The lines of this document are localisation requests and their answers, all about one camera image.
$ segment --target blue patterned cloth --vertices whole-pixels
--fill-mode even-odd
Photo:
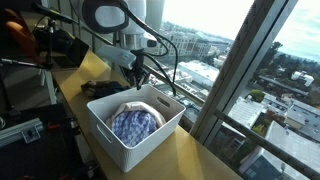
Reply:
[[[134,147],[157,130],[154,117],[144,110],[124,111],[112,123],[113,133],[128,147]]]

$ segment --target orange object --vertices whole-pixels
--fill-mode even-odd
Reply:
[[[14,21],[7,22],[6,27],[12,37],[18,42],[22,51],[30,56],[35,63],[41,64],[43,60],[36,52],[37,42],[29,29]]]
[[[4,9],[4,13],[7,18],[7,21],[16,22],[16,23],[20,24],[21,26],[23,26],[24,28],[28,29],[25,21],[16,12],[14,12],[11,9]]]

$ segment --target crumpled fabric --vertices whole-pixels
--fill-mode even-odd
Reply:
[[[124,111],[112,123],[113,133],[128,147],[134,147],[157,130],[154,117],[145,110]]]
[[[115,112],[115,114],[107,119],[106,124],[109,128],[111,128],[111,124],[120,113],[124,111],[138,111],[138,110],[144,110],[150,113],[154,117],[158,128],[162,127],[166,123],[166,120],[164,119],[164,117],[153,107],[141,101],[133,101],[133,102],[121,104],[117,109],[117,111]]]

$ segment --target black cable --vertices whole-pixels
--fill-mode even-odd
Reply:
[[[165,78],[167,79],[169,85],[171,86],[172,88],[172,92],[173,92],[173,95],[176,96],[176,88],[173,86],[173,83],[171,82],[170,78],[168,77],[167,73],[164,72],[164,70],[162,69],[162,67],[160,66],[160,64],[157,62],[156,59],[154,59],[152,56],[150,56],[149,54],[147,53],[139,53],[138,55],[143,55],[143,56],[146,56],[148,58],[150,58],[150,60],[159,68],[159,70],[162,72],[162,74],[165,76]]]
[[[33,30],[31,31],[31,33],[33,33],[34,30],[36,30],[36,29],[38,28],[38,25],[39,25],[40,21],[42,21],[42,19],[45,18],[45,17],[46,17],[46,16],[42,16],[42,18],[39,19],[39,21],[38,21],[37,24],[36,24],[36,27],[33,28]]]
[[[120,5],[120,9],[126,13],[138,26],[140,26],[142,29],[144,29],[145,31],[147,31],[148,33],[150,33],[151,35],[153,35],[158,42],[160,42],[160,38],[166,40],[167,42],[169,42],[172,47],[175,50],[175,54],[176,54],[176,62],[175,62],[175,66],[174,66],[174,73],[173,73],[173,80],[172,82],[174,83],[175,81],[175,76],[176,76],[176,70],[177,70],[177,66],[178,66],[178,50],[176,48],[176,46],[166,37],[162,36],[161,34],[159,34],[158,32],[156,32],[155,30],[153,30],[151,27],[149,27],[147,24],[145,24],[143,21],[141,21],[137,16],[135,16],[126,6],[126,4],[124,4],[125,2],[123,1],[119,1],[119,5]]]
[[[166,49],[166,52],[164,54],[160,54],[160,55],[159,54],[151,54],[151,53],[146,53],[146,54],[149,54],[150,56],[155,56],[155,57],[162,57],[162,56],[167,55],[169,52],[168,47],[162,41],[159,43],[162,44],[164,46],[164,48]]]

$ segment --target white plastic bin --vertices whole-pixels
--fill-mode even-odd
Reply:
[[[122,103],[142,101],[157,111],[166,124],[141,141],[135,147],[127,147],[105,124]],[[176,129],[185,107],[150,85],[143,85],[87,104],[90,132],[123,172],[130,171]]]

